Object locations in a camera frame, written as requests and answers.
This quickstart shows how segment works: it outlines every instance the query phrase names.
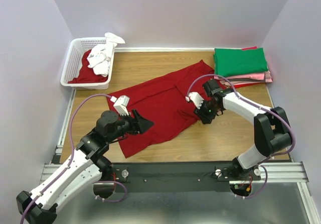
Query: white cloth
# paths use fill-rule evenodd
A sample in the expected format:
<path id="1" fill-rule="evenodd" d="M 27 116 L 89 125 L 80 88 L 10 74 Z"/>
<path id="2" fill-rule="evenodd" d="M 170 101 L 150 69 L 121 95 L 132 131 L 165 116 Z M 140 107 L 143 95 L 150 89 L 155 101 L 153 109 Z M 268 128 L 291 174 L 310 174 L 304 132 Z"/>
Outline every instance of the white cloth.
<path id="1" fill-rule="evenodd" d="M 114 49 L 117 44 L 124 44 L 125 41 L 115 34 L 106 33 L 106 44 L 98 44 L 93 49 L 87 60 L 89 62 L 88 67 L 92 68 L 96 75 L 102 75 L 106 77 L 109 74 L 109 69 L 111 65 L 111 57 L 114 53 Z"/>

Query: red folded cloth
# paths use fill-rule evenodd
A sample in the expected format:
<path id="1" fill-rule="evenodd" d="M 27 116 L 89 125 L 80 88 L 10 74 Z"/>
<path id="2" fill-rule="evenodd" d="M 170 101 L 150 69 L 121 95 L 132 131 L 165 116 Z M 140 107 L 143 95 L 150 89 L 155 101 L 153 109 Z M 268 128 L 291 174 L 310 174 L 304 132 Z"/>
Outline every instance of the red folded cloth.
<path id="1" fill-rule="evenodd" d="M 124 156 L 128 158 L 149 145 L 171 140 L 199 120 L 194 114 L 194 104 L 186 102 L 185 96 L 197 77 L 209 73 L 214 73 L 213 68 L 201 60 L 179 71 L 110 93 L 117 98 L 127 95 L 130 98 L 127 108 L 136 109 L 141 116 L 154 122 L 154 126 L 146 133 L 129 136 L 119 142 Z M 210 78 L 213 77 L 199 80 L 192 91 L 197 91 L 203 98 L 208 99 L 202 84 Z M 110 109 L 115 110 L 113 102 L 108 98 L 107 101 Z"/>
<path id="2" fill-rule="evenodd" d="M 75 77 L 73 80 L 68 83 L 95 83 L 95 82 L 105 82 L 108 79 L 107 77 L 103 77 L 101 75 L 96 75 L 92 68 L 89 68 L 89 62 L 87 57 L 89 56 L 91 50 L 84 53 L 81 59 L 82 67 L 79 71 L 78 77 Z"/>

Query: white wall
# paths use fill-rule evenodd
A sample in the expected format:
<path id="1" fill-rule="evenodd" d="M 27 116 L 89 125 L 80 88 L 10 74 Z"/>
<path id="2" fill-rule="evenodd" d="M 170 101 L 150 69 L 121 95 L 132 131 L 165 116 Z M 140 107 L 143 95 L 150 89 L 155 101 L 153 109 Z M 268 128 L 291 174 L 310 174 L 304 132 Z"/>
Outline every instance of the white wall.
<path id="1" fill-rule="evenodd" d="M 19 223 L 16 195 L 39 184 L 58 140 L 72 37 L 54 0 L 0 0 L 0 16 L 0 223 Z"/>
<path id="2" fill-rule="evenodd" d="M 321 0 L 288 0 L 264 40 L 275 105 L 286 109 L 296 132 L 292 156 L 303 161 L 321 211 Z"/>
<path id="3" fill-rule="evenodd" d="M 286 0 L 55 0 L 73 36 L 125 47 L 261 45 Z"/>

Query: laundry basket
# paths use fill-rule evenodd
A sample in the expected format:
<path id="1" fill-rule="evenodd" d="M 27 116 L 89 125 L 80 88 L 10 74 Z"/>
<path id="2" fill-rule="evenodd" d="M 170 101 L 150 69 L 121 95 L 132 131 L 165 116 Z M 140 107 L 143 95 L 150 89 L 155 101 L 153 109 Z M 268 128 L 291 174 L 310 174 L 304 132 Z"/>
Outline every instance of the laundry basket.
<path id="1" fill-rule="evenodd" d="M 89 89 L 107 89 L 112 74 L 112 65 L 114 61 L 114 52 L 110 59 L 110 68 L 107 81 L 97 83 L 68 83 L 75 77 L 78 77 L 79 70 L 82 67 L 81 58 L 84 53 L 92 49 L 97 44 L 105 44 L 106 38 L 104 37 L 87 37 L 77 38 L 70 43 L 67 58 L 65 61 L 64 69 L 62 71 L 60 83 L 63 86 L 73 87 L 76 90 L 89 90 Z"/>

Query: wooden tabletop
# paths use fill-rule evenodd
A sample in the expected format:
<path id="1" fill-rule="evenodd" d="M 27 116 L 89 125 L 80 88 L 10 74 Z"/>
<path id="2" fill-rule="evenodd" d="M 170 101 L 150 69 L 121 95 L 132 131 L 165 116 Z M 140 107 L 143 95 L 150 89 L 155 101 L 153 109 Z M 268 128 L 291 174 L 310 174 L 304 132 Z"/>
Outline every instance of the wooden tabletop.
<path id="1" fill-rule="evenodd" d="M 109 88 L 106 90 L 77 91 L 72 113 L 90 95 L 112 93 L 131 87 L 180 70 L 199 62 L 201 59 L 214 67 L 213 53 L 209 51 L 115 53 Z M 272 106 L 265 84 L 242 87 L 238 91 L 257 103 Z M 100 96 L 90 99 L 82 106 L 73 123 L 72 136 L 75 145 L 93 129 L 101 113 L 108 109 L 106 98 Z M 253 142 L 253 126 L 239 115 L 226 110 L 222 116 L 215 118 L 210 125 L 203 125 L 198 121 L 171 141 L 149 146 L 127 159 L 125 159 L 118 143 L 111 144 L 109 151 L 104 156 L 111 162 L 232 160 L 245 152 Z M 67 135 L 60 162 L 64 162 L 70 154 L 71 146 Z M 277 156 L 276 159 L 288 159 L 288 155 Z"/>

